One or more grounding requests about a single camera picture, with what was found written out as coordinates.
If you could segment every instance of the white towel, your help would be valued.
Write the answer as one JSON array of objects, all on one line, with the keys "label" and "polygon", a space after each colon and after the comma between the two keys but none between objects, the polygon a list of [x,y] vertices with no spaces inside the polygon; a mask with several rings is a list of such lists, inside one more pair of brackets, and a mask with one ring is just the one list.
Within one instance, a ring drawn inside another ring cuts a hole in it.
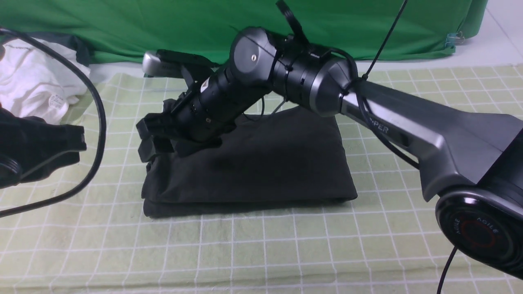
[{"label": "white towel", "polygon": [[[90,70],[76,62],[76,51],[57,43],[39,42],[60,53],[85,75]],[[68,68],[39,49],[15,39],[0,54],[0,104],[17,117],[37,116],[58,125],[76,95],[87,92],[84,83]]]}]

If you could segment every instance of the black cable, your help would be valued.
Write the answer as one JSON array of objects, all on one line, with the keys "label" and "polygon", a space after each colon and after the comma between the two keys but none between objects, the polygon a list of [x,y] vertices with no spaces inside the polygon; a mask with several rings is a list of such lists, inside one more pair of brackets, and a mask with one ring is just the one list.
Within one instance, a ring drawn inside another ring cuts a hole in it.
[{"label": "black cable", "polygon": [[72,64],[69,60],[67,60],[65,57],[61,56],[56,51],[52,50],[51,48],[45,46],[44,44],[40,43],[39,41],[33,39],[32,37],[30,37],[22,32],[8,30],[6,28],[0,27],[0,34],[2,34],[2,33],[13,36],[15,38],[18,38],[18,39],[36,47],[37,49],[43,51],[44,53],[46,53],[47,55],[58,60],[68,69],[70,69],[74,74],[76,74],[76,76],[78,76],[78,78],[80,80],[82,80],[82,82],[84,82],[84,84],[89,89],[91,95],[93,96],[93,100],[95,102],[96,109],[98,111],[98,121],[100,124],[100,133],[98,134],[98,146],[97,146],[93,165],[92,165],[91,169],[89,170],[89,172],[87,173],[87,175],[85,176],[85,178],[76,187],[72,188],[71,190],[69,190],[61,195],[58,195],[58,196],[55,196],[55,197],[52,197],[52,198],[49,198],[46,200],[42,200],[42,201],[27,204],[27,205],[22,205],[19,207],[14,207],[14,208],[0,211],[0,218],[12,216],[14,214],[42,208],[45,206],[49,206],[49,205],[67,200],[67,199],[73,197],[74,195],[78,194],[80,191],[82,191],[95,177],[96,173],[98,172],[98,169],[100,168],[100,164],[101,164],[102,158],[104,156],[106,131],[107,131],[107,122],[106,122],[104,104],[103,104],[103,102],[100,98],[100,95],[99,95],[98,91],[96,90],[95,86],[92,84],[92,82],[89,80],[89,78],[81,70],[79,70],[74,64]]},{"label": "black cable", "polygon": [[360,90],[360,83],[362,81],[366,81],[368,79],[369,74],[372,71],[372,68],[374,67],[375,63],[377,62],[378,58],[380,57],[380,54],[383,51],[383,48],[385,48],[385,45],[387,44],[392,32],[394,31],[394,28],[396,27],[398,20],[401,18],[401,15],[403,14],[403,10],[405,9],[407,2],[408,2],[408,0],[404,0],[402,6],[400,8],[400,11],[396,15],[396,18],[394,19],[394,22],[393,22],[391,28],[389,29],[389,32],[387,33],[387,36],[385,37],[384,41],[381,44],[380,49],[378,50],[378,53],[372,60],[372,63],[370,64],[369,69],[362,77],[358,77],[358,69],[355,68],[355,66],[354,66],[354,68],[352,66],[352,62],[351,62],[351,60],[353,60],[352,56],[350,56],[347,52],[340,50],[340,49],[336,49],[336,48],[331,48],[331,51],[343,56],[347,60],[347,63],[349,65],[350,74],[352,76],[357,77],[354,80],[352,80],[349,83],[349,85],[345,88],[345,93],[343,93],[343,95],[347,95],[349,93],[349,90],[351,90],[353,88],[354,92],[356,93],[356,99],[358,101],[358,108],[360,110],[361,116],[363,117],[365,123],[367,124],[367,127],[372,131],[372,133],[378,138],[378,140],[380,140],[380,142],[383,145],[385,145],[390,151],[392,151],[392,153],[396,154],[399,158],[403,159],[405,162],[407,162],[414,168],[419,169],[419,164],[416,161],[412,160],[410,157],[408,157],[403,152],[401,152],[398,148],[396,148],[394,145],[392,145],[392,143],[374,125],[374,123],[372,122],[372,119],[369,116],[369,113],[372,114],[371,109],[369,107],[367,99],[364,96],[362,96],[361,90]]},{"label": "black cable", "polygon": [[408,2],[408,0],[403,1],[403,4],[400,7],[400,11],[397,13],[396,18],[394,19],[394,22],[392,23],[392,26],[389,29],[389,32],[387,33],[387,36],[385,37],[385,39],[381,43],[381,47],[378,50],[378,53],[376,53],[376,56],[374,56],[374,59],[370,63],[370,66],[369,66],[369,69],[367,70],[367,72],[363,76],[361,76],[363,79],[367,80],[367,78],[369,77],[370,71],[372,71],[372,68],[374,67],[374,65],[378,61],[378,58],[380,57],[381,52],[383,51],[383,48],[385,48],[385,45],[389,41],[389,38],[392,35],[392,32],[394,31],[394,28],[396,27],[397,22],[400,20],[401,15],[403,14],[403,10],[405,10],[405,7],[407,6],[407,2]]},{"label": "black cable", "polygon": [[247,120],[250,120],[250,121],[259,121],[262,119],[264,113],[265,113],[265,96],[261,98],[261,115],[258,119],[252,119],[250,117],[248,117],[245,113],[243,113],[243,116],[247,119]]},{"label": "black cable", "polygon": [[436,291],[436,294],[441,294],[441,290],[443,289],[443,282],[445,281],[445,276],[447,275],[447,272],[449,271],[450,263],[452,262],[452,259],[454,258],[454,255],[456,255],[457,251],[458,251],[458,248],[454,247],[454,249],[452,249],[452,252],[449,255],[449,259],[447,259],[447,263],[445,264],[445,267],[443,268],[443,271],[441,272],[441,278],[439,279],[438,290]]},{"label": "black cable", "polygon": [[280,108],[285,104],[285,102],[287,102],[287,100],[285,100],[284,98],[283,101],[272,111],[270,115],[274,115],[275,113],[277,113],[278,110],[280,110]]}]

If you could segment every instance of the green backdrop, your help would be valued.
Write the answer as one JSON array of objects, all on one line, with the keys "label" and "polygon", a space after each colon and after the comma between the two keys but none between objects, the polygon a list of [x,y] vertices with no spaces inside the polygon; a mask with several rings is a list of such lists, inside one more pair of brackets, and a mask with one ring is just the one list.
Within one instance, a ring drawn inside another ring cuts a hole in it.
[{"label": "green backdrop", "polygon": [[[356,59],[376,53],[403,0],[287,0],[308,38]],[[479,30],[487,0],[410,0],[382,60],[433,59],[454,53],[449,33]],[[290,33],[276,0],[1,0],[0,25],[77,35],[95,63],[141,62],[146,50],[228,58],[237,29]]]}]

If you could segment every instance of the black robot arm segment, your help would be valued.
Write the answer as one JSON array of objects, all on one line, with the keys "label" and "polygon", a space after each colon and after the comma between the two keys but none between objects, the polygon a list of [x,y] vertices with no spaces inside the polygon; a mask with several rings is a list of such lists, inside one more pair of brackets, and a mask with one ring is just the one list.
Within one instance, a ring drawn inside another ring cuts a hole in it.
[{"label": "black robot arm segment", "polygon": [[[374,127],[418,158],[426,201],[451,186],[477,185],[523,129],[510,115],[459,111],[371,82],[360,91]],[[340,112],[366,126],[354,93]]]},{"label": "black robot arm segment", "polygon": [[178,100],[166,101],[162,113],[149,114],[137,125],[142,162],[165,152],[183,157],[219,147],[220,136],[235,129],[234,120],[272,91],[278,54],[274,36],[283,39],[262,28],[244,29],[233,42],[229,60],[216,72],[183,64],[188,90]]}]

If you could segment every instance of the black cloth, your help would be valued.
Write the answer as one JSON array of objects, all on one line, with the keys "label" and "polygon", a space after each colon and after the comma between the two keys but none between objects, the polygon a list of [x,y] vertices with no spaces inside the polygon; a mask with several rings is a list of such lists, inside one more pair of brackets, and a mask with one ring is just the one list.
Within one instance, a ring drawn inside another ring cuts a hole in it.
[{"label": "black cloth", "polygon": [[318,206],[356,199],[336,119],[295,107],[243,116],[223,145],[147,166],[144,214],[152,218]]},{"label": "black cloth", "polygon": [[[83,66],[89,66],[91,63],[90,51],[86,42],[77,36],[58,32],[30,32],[27,33],[27,35],[50,43],[60,44],[76,51],[76,62]],[[12,41],[13,39],[14,37],[12,36],[6,36],[2,40],[2,44]]]}]

